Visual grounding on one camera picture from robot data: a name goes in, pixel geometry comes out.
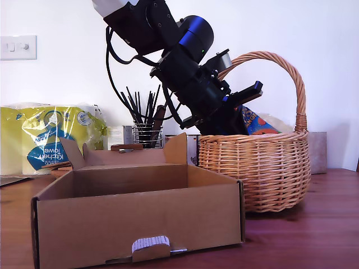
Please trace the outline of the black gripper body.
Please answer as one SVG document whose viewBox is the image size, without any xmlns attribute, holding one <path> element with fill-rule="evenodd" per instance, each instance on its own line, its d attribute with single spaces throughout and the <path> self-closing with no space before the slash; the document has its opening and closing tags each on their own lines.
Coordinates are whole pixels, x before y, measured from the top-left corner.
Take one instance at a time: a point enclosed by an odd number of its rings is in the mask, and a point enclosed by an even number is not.
<svg viewBox="0 0 359 269">
<path fill-rule="evenodd" d="M 218 110 L 231 111 L 233 108 L 260 97 L 263 94 L 263 84 L 256 81 L 250 87 L 235 93 L 231 93 L 229 85 L 225 81 L 219 81 L 217 77 L 203 80 L 198 89 L 191 89 L 189 94 L 180 94 L 180 103 L 187 106 L 192 116 L 180 123 L 180 128 L 195 126 L 200 129 L 200 124 L 207 121 Z"/>
</svg>

